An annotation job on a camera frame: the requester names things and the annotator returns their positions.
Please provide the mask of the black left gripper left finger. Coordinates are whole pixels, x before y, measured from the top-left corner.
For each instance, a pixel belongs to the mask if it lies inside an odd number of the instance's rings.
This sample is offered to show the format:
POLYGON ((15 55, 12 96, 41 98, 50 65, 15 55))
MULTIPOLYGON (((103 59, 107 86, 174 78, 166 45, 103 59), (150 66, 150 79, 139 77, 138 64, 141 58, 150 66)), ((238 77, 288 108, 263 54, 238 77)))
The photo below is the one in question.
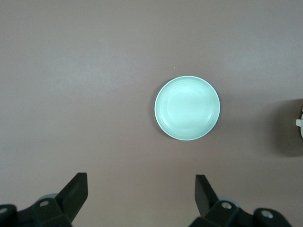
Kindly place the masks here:
POLYGON ((17 210, 13 204, 1 204, 2 227, 71 227, 88 197, 87 173, 77 173, 53 196, 44 196, 30 207, 17 210))

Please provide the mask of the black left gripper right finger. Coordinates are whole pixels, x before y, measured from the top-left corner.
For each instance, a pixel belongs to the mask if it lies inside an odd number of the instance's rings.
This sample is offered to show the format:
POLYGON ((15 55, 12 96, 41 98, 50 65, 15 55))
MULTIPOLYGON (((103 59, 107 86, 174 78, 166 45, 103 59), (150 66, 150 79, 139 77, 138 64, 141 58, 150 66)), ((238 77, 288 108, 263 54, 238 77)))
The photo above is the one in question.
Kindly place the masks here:
POLYGON ((289 227, 291 224, 278 211, 258 208, 253 214, 235 203, 220 200, 205 175, 196 175, 195 201, 200 213, 191 227, 289 227))

